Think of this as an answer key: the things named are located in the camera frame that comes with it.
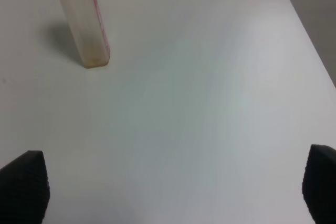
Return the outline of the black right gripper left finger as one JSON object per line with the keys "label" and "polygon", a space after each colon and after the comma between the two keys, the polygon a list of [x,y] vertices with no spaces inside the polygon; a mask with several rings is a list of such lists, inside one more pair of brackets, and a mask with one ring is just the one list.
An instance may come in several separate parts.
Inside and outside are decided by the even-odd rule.
{"label": "black right gripper left finger", "polygon": [[1,223],[40,224],[49,200],[42,151],[26,151],[1,168]]}

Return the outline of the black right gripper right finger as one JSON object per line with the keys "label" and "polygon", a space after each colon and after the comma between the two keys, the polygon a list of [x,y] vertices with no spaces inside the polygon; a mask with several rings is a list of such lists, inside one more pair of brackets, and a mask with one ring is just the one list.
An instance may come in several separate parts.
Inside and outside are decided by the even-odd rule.
{"label": "black right gripper right finger", "polygon": [[335,149],[311,145],[302,194],[315,223],[335,223]]}

